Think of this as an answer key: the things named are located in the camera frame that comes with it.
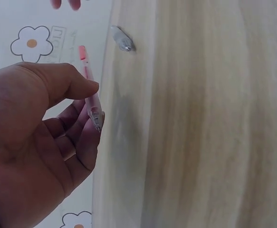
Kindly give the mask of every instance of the white wall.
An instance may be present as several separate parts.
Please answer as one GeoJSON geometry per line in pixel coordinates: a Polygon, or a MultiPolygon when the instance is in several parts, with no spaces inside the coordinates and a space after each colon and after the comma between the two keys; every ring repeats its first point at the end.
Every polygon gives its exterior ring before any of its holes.
{"type": "MultiPolygon", "coordinates": [[[[0,68],[21,61],[21,57],[15,56],[10,50],[10,45],[18,38],[21,28],[46,26],[52,30],[55,27],[63,27],[59,32],[61,37],[52,37],[58,39],[54,51],[47,57],[41,57],[39,62],[69,62],[78,67],[77,47],[85,45],[95,80],[100,82],[111,1],[83,0],[81,9],[73,11],[67,0],[63,0],[59,10],[52,9],[49,0],[0,0],[0,68]]],[[[70,101],[66,100],[51,108],[45,118],[56,116],[69,103],[70,101]]],[[[92,176],[36,227],[59,228],[63,226],[63,215],[91,212],[91,206],[92,176]]]]}

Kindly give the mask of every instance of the wood grain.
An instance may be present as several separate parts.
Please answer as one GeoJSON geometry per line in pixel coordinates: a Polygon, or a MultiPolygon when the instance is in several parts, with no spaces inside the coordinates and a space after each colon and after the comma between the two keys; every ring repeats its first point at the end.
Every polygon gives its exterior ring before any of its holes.
{"type": "Polygon", "coordinates": [[[115,0],[93,228],[277,228],[277,0],[115,0]]]}

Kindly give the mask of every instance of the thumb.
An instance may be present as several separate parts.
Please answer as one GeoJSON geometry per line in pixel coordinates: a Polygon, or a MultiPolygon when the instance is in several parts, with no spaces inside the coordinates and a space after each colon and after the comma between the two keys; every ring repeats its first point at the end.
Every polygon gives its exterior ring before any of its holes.
{"type": "Polygon", "coordinates": [[[34,72],[43,81],[48,91],[49,107],[65,98],[85,99],[99,89],[97,82],[85,79],[73,65],[68,63],[20,63],[19,65],[34,72]]]}

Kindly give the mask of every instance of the pen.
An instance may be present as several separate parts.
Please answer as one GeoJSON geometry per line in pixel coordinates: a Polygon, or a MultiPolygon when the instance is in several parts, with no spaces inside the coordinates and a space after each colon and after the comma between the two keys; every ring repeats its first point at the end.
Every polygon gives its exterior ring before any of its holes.
{"type": "MultiPolygon", "coordinates": [[[[83,66],[84,77],[89,80],[94,80],[85,46],[79,46],[79,56],[83,66]]],[[[90,119],[92,120],[94,127],[96,128],[96,130],[101,132],[102,110],[101,110],[98,94],[96,93],[93,96],[86,98],[85,101],[86,101],[87,113],[90,119]]]]}
{"type": "Polygon", "coordinates": [[[111,32],[113,34],[113,39],[119,46],[119,49],[122,51],[135,51],[133,41],[124,32],[122,32],[120,28],[112,25],[111,32]]]}

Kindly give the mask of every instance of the flower pattern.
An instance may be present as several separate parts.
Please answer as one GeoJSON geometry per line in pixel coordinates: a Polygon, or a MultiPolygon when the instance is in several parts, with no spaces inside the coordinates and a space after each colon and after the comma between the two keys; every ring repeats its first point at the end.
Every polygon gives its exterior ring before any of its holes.
{"type": "Polygon", "coordinates": [[[92,215],[90,212],[82,211],[78,215],[67,213],[62,217],[63,226],[60,228],[91,228],[92,215]]]}
{"type": "Polygon", "coordinates": [[[12,42],[10,50],[21,56],[22,61],[37,63],[41,56],[48,56],[53,51],[53,45],[48,41],[49,34],[45,26],[26,26],[19,31],[18,39],[12,42]]]}

